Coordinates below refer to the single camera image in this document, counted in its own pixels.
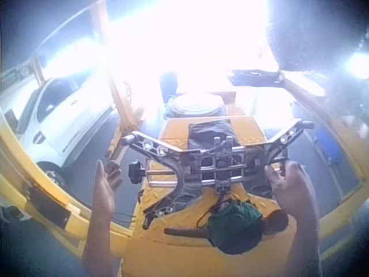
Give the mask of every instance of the garage floor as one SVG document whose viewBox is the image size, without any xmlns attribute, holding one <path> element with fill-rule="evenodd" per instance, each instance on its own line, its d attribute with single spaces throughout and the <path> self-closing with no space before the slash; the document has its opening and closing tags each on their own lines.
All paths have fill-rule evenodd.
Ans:
<svg viewBox="0 0 369 277">
<path fill-rule="evenodd" d="M 238 87 L 236 103 L 247 115 L 255 116 L 267 139 L 276 134 L 291 117 L 315 120 L 294 103 L 292 96 L 281 88 Z M 156 113 L 157 118 L 150 118 L 149 123 L 144 122 L 142 132 L 153 137 L 159 136 L 164 125 L 163 107 L 159 108 L 159 111 L 161 112 Z M 92 204 L 96 160 L 105 160 L 106 149 L 118 123 L 118 114 L 113 112 L 73 167 L 67 171 L 68 190 L 83 203 Z M 332 176 L 332 171 L 327 166 L 327 157 L 319 150 L 319 145 L 313 144 L 314 132 L 308 132 L 296 140 L 289 148 L 289 156 L 307 166 L 307 172 L 317 192 L 321 216 L 324 216 L 339 205 L 340 198 L 354 189 L 358 181 L 345 156 L 341 162 L 345 165 L 343 169 L 345 172 L 342 175 L 345 178 L 337 179 Z M 140 186 L 131 184 L 126 170 L 128 164 L 136 159 L 143 160 L 143 157 L 128 149 L 121 161 L 123 185 L 116 192 L 116 212 L 133 213 Z M 349 227 L 342 234 L 337 234 L 334 239 L 323 241 L 321 251 L 347 232 L 350 232 Z M 33 220 L 9 227 L 3 232 L 2 241 L 5 243 L 2 245 L 1 254 L 6 259 L 1 259 L 1 266 L 16 273 L 16 276 L 83 276 L 80 261 L 61 247 L 43 226 Z"/>
</svg>

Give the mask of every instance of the yellow lift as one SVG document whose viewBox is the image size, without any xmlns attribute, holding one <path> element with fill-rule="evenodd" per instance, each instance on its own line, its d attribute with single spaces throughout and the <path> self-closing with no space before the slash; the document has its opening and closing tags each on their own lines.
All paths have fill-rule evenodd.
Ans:
<svg viewBox="0 0 369 277">
<path fill-rule="evenodd" d="M 107 27 L 107 12 L 104 1 L 91 6 L 94 26 L 104 37 Z M 43 77 L 34 58 L 37 79 Z M 321 102 L 299 84 L 298 73 L 284 74 L 286 89 L 308 111 L 313 113 L 340 143 L 348 156 L 356 175 L 362 185 L 346 197 L 340 206 L 321 218 L 320 238 L 325 239 L 349 224 L 351 217 L 369 197 L 369 144 L 361 138 L 355 128 L 347 125 L 334 112 L 326 111 Z M 111 92 L 121 116 L 121 125 L 115 140 L 138 126 L 129 101 L 119 93 L 114 76 L 109 72 Z M 252 117 L 237 114 L 232 110 L 228 116 L 238 139 L 245 144 L 263 142 L 264 136 Z M 178 148 L 186 148 L 188 125 L 208 121 L 210 118 L 184 118 L 167 121 L 159 139 Z M 56 186 L 41 169 L 30 159 L 16 139 L 0 110 L 0 194 L 20 210 L 44 224 L 56 239 L 65 247 L 81 257 L 87 235 L 91 210 L 64 190 Z M 214 203 L 212 190 L 205 189 L 203 199 L 191 207 L 153 222 L 152 227 L 144 231 L 142 210 L 153 201 L 163 197 L 168 189 L 153 192 L 145 180 L 145 189 L 141 203 L 137 203 L 134 216 L 135 223 L 124 228 L 111 223 L 111 251 L 122 258 L 121 276 L 245 276 L 257 273 L 258 276 L 283 274 L 284 261 L 295 232 L 295 221 L 290 218 L 288 228 L 268 239 L 263 239 L 256 249 L 240 256 L 227 256 L 211 247 L 204 239 L 179 238 L 165 235 L 165 227 L 195 227 L 198 216 L 202 215 Z M 232 191 L 235 199 L 250 199 L 264 215 L 270 214 L 278 205 L 275 201 L 247 194 L 241 185 Z M 329 253 L 339 251 L 342 243 L 333 246 Z"/>
</svg>

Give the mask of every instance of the white car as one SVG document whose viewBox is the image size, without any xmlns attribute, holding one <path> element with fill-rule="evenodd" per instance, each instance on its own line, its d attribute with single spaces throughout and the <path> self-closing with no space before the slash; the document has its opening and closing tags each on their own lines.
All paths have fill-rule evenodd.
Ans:
<svg viewBox="0 0 369 277">
<path fill-rule="evenodd" d="M 59 186 L 112 111 L 107 81 L 84 71 L 52 78 L 35 90 L 13 130 L 32 160 Z"/>
</svg>

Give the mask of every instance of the car tire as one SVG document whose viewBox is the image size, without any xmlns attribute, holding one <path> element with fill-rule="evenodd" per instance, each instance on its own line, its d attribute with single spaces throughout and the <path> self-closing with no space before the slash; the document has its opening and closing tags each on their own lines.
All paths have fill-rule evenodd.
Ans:
<svg viewBox="0 0 369 277">
<path fill-rule="evenodd" d="M 49 163 L 41 163 L 37 164 L 42 171 L 45 172 L 45 174 L 49 177 L 50 180 L 52 180 L 53 183 L 60 186 L 61 188 L 66 187 L 66 181 L 63 177 L 63 172 L 60 167 L 49 164 Z"/>
<path fill-rule="evenodd" d="M 335 68 L 358 48 L 369 23 L 359 1 L 268 0 L 268 6 L 267 39 L 281 70 Z"/>
</svg>

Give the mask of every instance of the concrete floor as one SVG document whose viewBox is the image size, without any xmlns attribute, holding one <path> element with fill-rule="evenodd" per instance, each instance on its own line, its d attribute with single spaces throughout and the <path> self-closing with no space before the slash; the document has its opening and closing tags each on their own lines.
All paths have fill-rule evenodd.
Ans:
<svg viewBox="0 0 369 277">
<path fill-rule="evenodd" d="M 276 134 L 291 117 L 302 117 L 303 119 L 314 120 L 309 113 L 306 113 L 306 111 L 298 105 L 291 105 L 293 98 L 287 91 L 280 88 L 240 87 L 236 102 L 247 115 L 256 118 L 265 132 L 267 139 Z M 161 108 L 161 113 L 156 113 L 157 118 L 155 120 L 151 118 L 149 123 L 144 122 L 141 128 L 142 132 L 153 137 L 159 136 L 164 124 L 162 110 Z M 73 167 L 67 171 L 68 191 L 87 205 L 92 204 L 92 188 L 96 160 L 106 160 L 104 155 L 118 123 L 119 117 L 117 113 L 113 112 L 108 121 L 101 127 L 95 137 L 83 150 L 80 157 L 73 164 Z M 307 166 L 307 172 L 310 174 L 317 192 L 321 216 L 334 210 L 339 205 L 339 199 L 341 197 L 339 189 L 337 189 L 337 185 L 332 175 L 329 173 L 326 162 L 319 152 L 316 151 L 312 141 L 309 140 L 309 136 L 302 135 L 296 140 L 289 148 L 289 155 L 291 159 L 297 160 L 301 164 Z M 126 214 L 133 213 L 140 186 L 131 184 L 127 177 L 127 167 L 128 164 L 135 159 L 143 160 L 143 157 L 131 149 L 128 149 L 121 161 L 123 185 L 116 192 L 116 212 L 123 212 Z M 344 160 L 344 166 L 347 167 L 347 169 L 345 169 L 346 174 L 344 174 L 346 177 L 341 181 L 345 183 L 344 191 L 349 192 L 357 185 L 357 180 L 355 179 L 355 175 L 353 175 L 354 177 L 352 176 L 353 171 L 347 163 L 347 160 Z M 123 226 L 127 226 L 126 223 L 121 222 L 119 219 L 122 219 L 122 217 L 117 217 L 114 221 Z M 9 244 L 12 244 L 11 241 L 14 241 L 14 244 L 19 243 L 18 247 L 24 250 L 22 252 L 15 252 L 10 249 L 9 264 L 16 266 L 17 263 L 14 261 L 27 264 L 26 268 L 28 271 L 26 272 L 28 272 L 28 274 L 25 276 L 49 276 L 49 271 L 47 271 L 48 266 L 54 265 L 55 260 L 59 260 L 63 264 L 68 263 L 71 268 L 79 268 L 78 270 L 80 270 L 78 260 L 70 257 L 71 254 L 63 247 L 59 247 L 55 239 L 50 237 L 50 235 L 46 235 L 45 233 L 48 232 L 46 232 L 45 229 L 39 231 L 39 229 L 43 227 L 33 225 L 34 223 L 29 223 L 28 227 L 24 226 L 19 230 L 11 230 L 7 234 L 9 236 L 7 237 L 7 239 L 9 238 Z M 24 234 L 21 234 L 24 232 L 22 231 L 23 229 L 27 230 L 27 232 L 28 230 L 35 231 L 35 239 L 29 241 L 29 245 L 22 245 L 18 242 L 21 241 L 21 237 L 24 236 Z M 332 242 L 329 242 L 329 245 L 326 243 L 323 248 L 326 249 L 331 244 Z M 33 254 L 35 249 L 40 252 L 39 255 Z M 70 272 L 69 267 L 55 267 L 54 276 L 71 275 L 68 274 Z"/>
</svg>

